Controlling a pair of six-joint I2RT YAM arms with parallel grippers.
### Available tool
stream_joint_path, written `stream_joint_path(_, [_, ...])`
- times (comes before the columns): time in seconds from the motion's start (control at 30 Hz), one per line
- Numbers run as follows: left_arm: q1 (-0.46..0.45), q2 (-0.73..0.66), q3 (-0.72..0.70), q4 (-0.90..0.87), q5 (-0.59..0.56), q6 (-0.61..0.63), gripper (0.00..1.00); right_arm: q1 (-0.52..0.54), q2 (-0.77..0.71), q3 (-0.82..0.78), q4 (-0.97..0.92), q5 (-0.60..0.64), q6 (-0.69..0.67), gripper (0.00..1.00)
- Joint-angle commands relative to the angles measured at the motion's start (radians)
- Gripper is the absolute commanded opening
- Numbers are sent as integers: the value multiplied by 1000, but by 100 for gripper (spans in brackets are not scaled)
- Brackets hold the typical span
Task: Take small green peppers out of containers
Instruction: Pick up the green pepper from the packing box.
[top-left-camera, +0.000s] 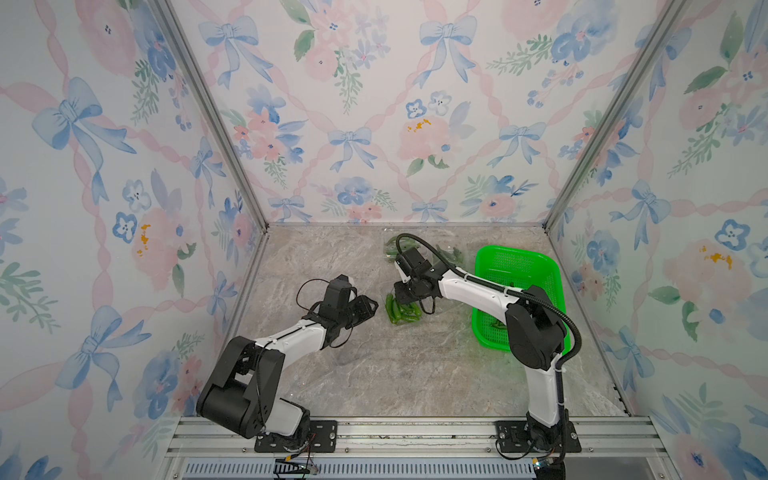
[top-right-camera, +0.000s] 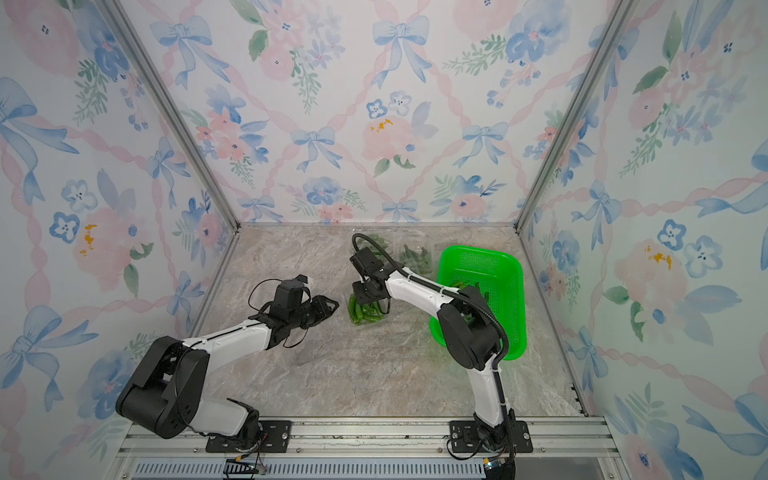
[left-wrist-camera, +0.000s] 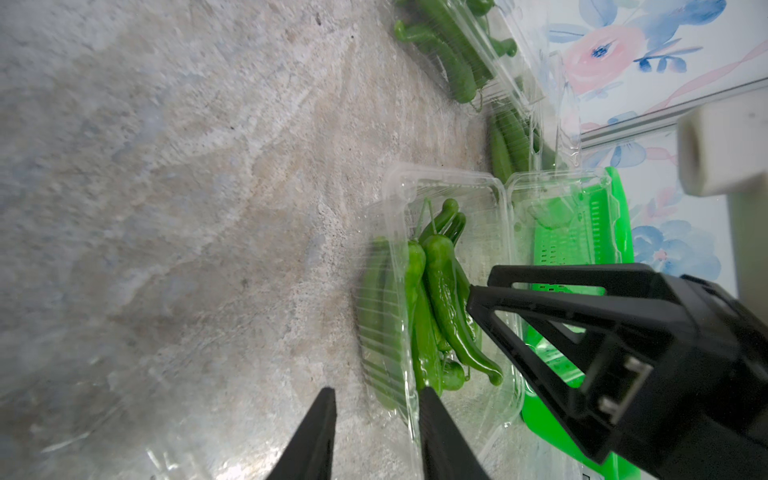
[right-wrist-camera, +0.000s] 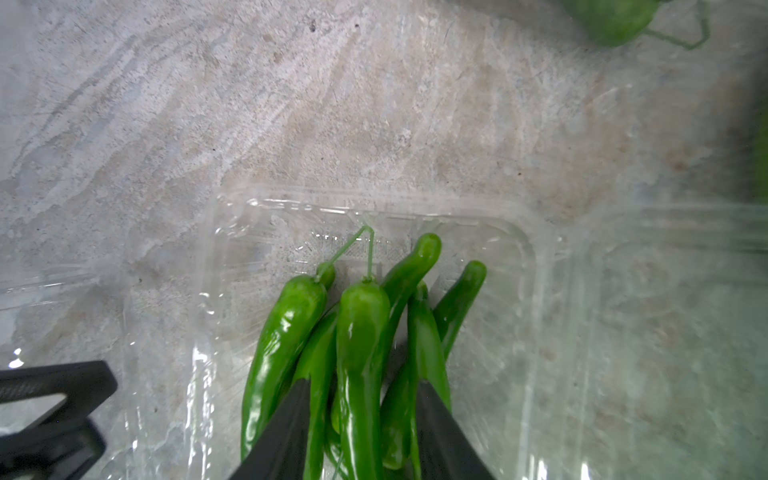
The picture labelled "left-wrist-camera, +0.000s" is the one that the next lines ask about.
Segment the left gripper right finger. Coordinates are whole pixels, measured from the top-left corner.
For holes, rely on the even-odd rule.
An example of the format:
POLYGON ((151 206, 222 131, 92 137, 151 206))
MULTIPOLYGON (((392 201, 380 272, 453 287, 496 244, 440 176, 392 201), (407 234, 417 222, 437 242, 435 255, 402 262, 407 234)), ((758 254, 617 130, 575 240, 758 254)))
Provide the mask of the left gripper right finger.
POLYGON ((425 479, 490 479, 431 387, 419 392, 419 429, 425 479))

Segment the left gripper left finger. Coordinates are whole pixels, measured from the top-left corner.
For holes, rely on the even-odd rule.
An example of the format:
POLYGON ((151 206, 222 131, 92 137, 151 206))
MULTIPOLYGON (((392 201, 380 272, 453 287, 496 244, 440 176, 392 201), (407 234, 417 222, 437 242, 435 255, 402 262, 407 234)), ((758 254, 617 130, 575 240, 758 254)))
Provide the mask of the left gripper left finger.
POLYGON ((324 387, 267 479, 331 479, 336 420, 335 390, 324 387))

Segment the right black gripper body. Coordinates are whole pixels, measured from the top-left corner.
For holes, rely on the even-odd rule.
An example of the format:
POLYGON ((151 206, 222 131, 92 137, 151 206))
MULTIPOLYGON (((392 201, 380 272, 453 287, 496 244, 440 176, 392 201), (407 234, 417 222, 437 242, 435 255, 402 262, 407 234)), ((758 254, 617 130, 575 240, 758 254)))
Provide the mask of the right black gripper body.
POLYGON ((689 275, 591 273, 575 441, 660 479, 767 475, 767 328, 689 275))

